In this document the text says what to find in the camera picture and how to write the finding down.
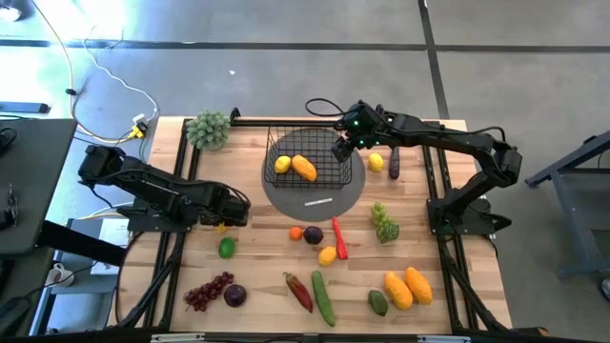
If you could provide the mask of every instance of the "yellow lemon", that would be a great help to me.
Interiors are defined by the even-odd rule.
[[[381,172],[383,169],[383,158],[378,153],[371,153],[369,156],[369,167],[373,172]]]
[[[284,173],[290,168],[291,158],[288,156],[279,156],[275,160],[275,172]]]

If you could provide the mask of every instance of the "yellow connector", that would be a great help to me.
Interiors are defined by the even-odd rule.
[[[132,131],[130,132],[130,138],[144,138],[144,132],[137,126],[133,125]]]

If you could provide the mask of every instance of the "red grapes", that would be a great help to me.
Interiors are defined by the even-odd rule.
[[[196,312],[205,312],[208,301],[215,300],[222,293],[222,289],[226,285],[232,284],[233,280],[233,274],[223,272],[222,275],[215,277],[212,282],[208,282],[201,287],[195,287],[186,292],[183,297],[184,302],[193,306]]]

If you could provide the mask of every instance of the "red chili pepper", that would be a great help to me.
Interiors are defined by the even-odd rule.
[[[309,296],[309,292],[307,292],[307,289],[305,288],[305,286],[303,286],[303,284],[300,281],[298,281],[296,276],[292,275],[289,272],[284,272],[284,276],[286,276],[286,284],[288,285],[290,290],[293,292],[293,294],[296,296],[296,299],[298,300],[298,302],[301,303],[301,305],[305,309],[307,309],[307,311],[312,313],[314,311],[314,302],[312,301],[312,298]]]
[[[336,236],[336,255],[339,259],[347,259],[347,249],[345,249],[341,231],[339,230],[339,222],[336,220],[336,217],[333,217],[333,229],[335,229]]]

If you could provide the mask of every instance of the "round gray platform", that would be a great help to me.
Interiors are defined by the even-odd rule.
[[[283,137],[276,144],[281,144]],[[261,179],[263,190],[267,198],[282,213],[302,221],[319,222],[340,216],[348,211],[358,200],[366,173],[364,162],[357,152],[352,153],[352,182],[343,186],[340,190],[331,189],[300,189],[300,188],[276,188],[270,182],[265,181],[265,162],[263,162]],[[333,201],[305,206],[305,203],[332,198]]]

